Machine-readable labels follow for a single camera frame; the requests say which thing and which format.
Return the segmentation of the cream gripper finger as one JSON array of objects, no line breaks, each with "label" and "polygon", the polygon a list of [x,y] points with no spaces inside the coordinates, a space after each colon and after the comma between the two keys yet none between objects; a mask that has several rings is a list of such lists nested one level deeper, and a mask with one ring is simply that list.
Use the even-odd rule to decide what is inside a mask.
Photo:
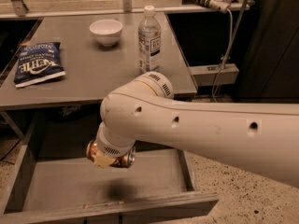
[{"label": "cream gripper finger", "polygon": [[101,167],[101,168],[107,168],[111,164],[114,163],[115,159],[112,157],[109,157],[105,153],[103,153],[101,150],[98,150],[93,155],[94,158],[94,164]]}]

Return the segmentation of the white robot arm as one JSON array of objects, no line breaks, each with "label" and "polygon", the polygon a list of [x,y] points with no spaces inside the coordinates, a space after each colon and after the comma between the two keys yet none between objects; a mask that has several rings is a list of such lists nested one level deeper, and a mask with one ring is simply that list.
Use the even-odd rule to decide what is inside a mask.
[{"label": "white robot arm", "polygon": [[148,72],[106,96],[100,116],[102,167],[143,141],[299,187],[299,104],[180,102],[164,75]]}]

